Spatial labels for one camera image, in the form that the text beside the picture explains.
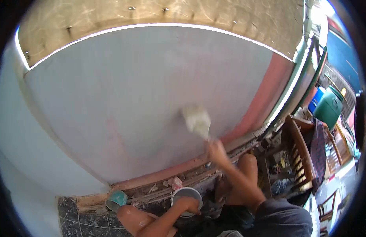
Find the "dark patterned cloth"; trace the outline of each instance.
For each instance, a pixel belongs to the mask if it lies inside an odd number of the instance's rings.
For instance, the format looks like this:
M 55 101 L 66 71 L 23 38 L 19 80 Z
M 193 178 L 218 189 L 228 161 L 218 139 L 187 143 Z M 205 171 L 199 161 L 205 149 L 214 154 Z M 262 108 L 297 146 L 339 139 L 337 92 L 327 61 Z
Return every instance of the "dark patterned cloth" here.
M 326 169 L 325 136 L 323 123 L 317 118 L 312 119 L 314 125 L 309 153 L 311 155 L 316 178 L 312 180 L 312 192 L 315 193 L 324 181 Z

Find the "shorts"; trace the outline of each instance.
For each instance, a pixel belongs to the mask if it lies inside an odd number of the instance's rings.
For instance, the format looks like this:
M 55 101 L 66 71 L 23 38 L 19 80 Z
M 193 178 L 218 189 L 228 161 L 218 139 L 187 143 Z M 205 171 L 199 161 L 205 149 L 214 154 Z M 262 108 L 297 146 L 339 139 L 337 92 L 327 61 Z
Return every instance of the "shorts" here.
M 215 220 L 206 220 L 190 232 L 178 230 L 174 237 L 206 236 L 216 237 L 226 230 L 243 230 L 252 227 L 254 217 L 245 206 L 224 205 L 220 216 Z

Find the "yellow object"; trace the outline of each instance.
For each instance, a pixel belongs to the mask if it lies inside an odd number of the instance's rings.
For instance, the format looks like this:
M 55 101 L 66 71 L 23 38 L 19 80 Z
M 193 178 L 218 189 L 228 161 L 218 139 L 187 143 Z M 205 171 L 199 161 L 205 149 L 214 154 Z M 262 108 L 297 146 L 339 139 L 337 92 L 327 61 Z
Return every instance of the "yellow object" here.
M 345 94 L 347 93 L 347 89 L 345 89 L 345 88 L 342 88 L 342 90 L 341 90 L 341 94 L 342 94 L 342 96 L 343 97 L 345 97 Z

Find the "teal bucket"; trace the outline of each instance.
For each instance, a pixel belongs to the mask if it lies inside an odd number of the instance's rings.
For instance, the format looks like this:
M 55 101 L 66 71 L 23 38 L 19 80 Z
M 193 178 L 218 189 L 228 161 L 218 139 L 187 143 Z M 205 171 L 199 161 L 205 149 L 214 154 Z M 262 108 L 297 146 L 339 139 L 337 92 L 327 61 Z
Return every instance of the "teal bucket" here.
M 108 200 L 105 201 L 105 205 L 115 213 L 117 213 L 120 206 L 126 205 L 126 202 L 128 201 L 128 196 L 126 193 L 115 190 L 112 192 L 112 194 L 109 196 Z

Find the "blue container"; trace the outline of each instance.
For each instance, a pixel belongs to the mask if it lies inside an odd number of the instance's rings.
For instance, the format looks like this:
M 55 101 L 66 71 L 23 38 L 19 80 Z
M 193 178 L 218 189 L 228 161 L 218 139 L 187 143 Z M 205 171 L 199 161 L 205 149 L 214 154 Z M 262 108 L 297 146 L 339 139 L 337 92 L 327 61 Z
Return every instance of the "blue container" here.
M 320 102 L 325 92 L 326 92 L 325 88 L 323 87 L 317 88 L 315 96 L 312 98 L 311 102 L 308 105 L 308 110 L 311 112 L 311 114 L 313 114 L 313 112 L 315 111 L 317 104 Z
M 120 206 L 126 205 L 128 196 L 126 193 L 120 190 L 114 190 L 108 200 L 105 201 L 105 205 L 115 213 L 117 213 Z

